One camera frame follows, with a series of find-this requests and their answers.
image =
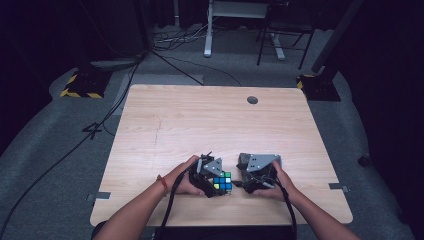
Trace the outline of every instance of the table grommet hole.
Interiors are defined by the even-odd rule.
[[[247,98],[247,102],[250,104],[257,104],[258,103],[258,98],[255,96],[250,96]]]

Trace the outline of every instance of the chair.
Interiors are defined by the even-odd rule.
[[[285,34],[299,36],[291,47],[273,46],[283,49],[302,50],[304,51],[302,60],[300,61],[299,70],[302,68],[303,61],[305,60],[306,53],[308,52],[309,45],[315,32],[315,27],[311,21],[314,11],[303,5],[299,1],[281,1],[272,0],[268,5],[267,13],[264,19],[264,25],[260,29],[256,41],[262,35],[261,48],[259,51],[258,62],[259,66],[264,47],[265,37],[267,33],[272,34]],[[304,34],[309,34],[308,43],[305,48],[294,48]]]

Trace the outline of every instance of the table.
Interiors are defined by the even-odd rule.
[[[203,56],[212,56],[212,25],[213,17],[242,17],[242,18],[265,18],[267,3],[249,2],[223,2],[209,0],[208,8],[208,30],[206,33],[205,51]],[[281,48],[278,34],[271,34],[272,43],[279,60],[285,60],[283,49]]]
[[[247,102],[249,96],[257,104]],[[107,220],[125,203],[191,155],[223,159],[224,171],[241,179],[240,153],[276,153],[295,185],[342,223],[352,221],[306,99],[299,89],[133,85],[125,104],[91,224]],[[161,224],[164,198],[148,225]],[[295,210],[299,224],[306,223]],[[167,226],[290,225],[284,203],[235,188],[220,197],[178,195]]]

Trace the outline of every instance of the colorful cube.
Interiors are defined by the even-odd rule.
[[[216,189],[222,189],[230,193],[233,189],[233,185],[231,184],[231,173],[221,172],[221,176],[213,178],[213,186]]]

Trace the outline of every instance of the red bracelet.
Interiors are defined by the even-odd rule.
[[[160,174],[158,175],[158,177],[156,178],[156,181],[161,181],[163,188],[165,188],[165,194],[164,197],[166,197],[166,195],[168,194],[168,185],[165,182],[165,178],[163,178]]]

